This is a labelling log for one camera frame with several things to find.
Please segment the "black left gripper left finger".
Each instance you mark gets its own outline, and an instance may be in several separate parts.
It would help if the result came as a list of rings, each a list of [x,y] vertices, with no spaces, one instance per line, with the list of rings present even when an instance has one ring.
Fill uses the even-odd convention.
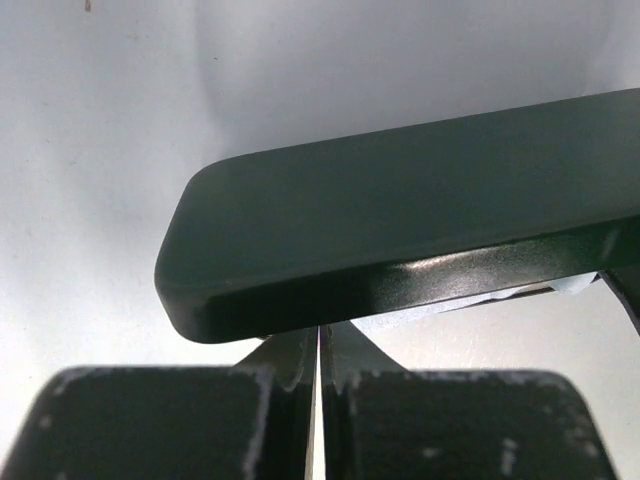
[[[233,366],[86,366],[56,374],[14,444],[18,479],[307,479],[314,329]]]

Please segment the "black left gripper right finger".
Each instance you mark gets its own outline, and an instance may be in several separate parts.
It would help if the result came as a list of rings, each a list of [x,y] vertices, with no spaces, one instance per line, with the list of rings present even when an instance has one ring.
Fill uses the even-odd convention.
[[[409,370],[348,322],[319,330],[330,479],[612,479],[590,410],[544,370]]]

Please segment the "dark green glasses case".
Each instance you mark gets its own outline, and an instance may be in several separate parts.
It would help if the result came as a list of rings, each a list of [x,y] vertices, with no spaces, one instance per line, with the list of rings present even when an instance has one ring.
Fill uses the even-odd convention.
[[[184,190],[155,286],[210,344],[638,259],[629,89],[214,163]]]

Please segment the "light blue cleaning cloth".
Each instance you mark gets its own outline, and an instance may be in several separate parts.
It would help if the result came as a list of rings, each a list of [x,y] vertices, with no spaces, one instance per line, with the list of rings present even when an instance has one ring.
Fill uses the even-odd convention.
[[[597,272],[580,274],[548,282],[535,283],[485,294],[411,307],[384,314],[371,315],[353,319],[351,323],[362,333],[372,334],[378,331],[398,328],[404,324],[414,322],[428,316],[465,309],[484,303],[500,302],[517,298],[518,296],[526,296],[529,294],[536,295],[549,292],[577,294],[596,281],[597,278]]]

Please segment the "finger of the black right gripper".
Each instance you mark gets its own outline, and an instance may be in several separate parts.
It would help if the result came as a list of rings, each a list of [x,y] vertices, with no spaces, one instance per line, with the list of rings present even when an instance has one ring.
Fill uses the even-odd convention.
[[[637,334],[640,334],[640,268],[621,267],[599,273],[623,305]]]

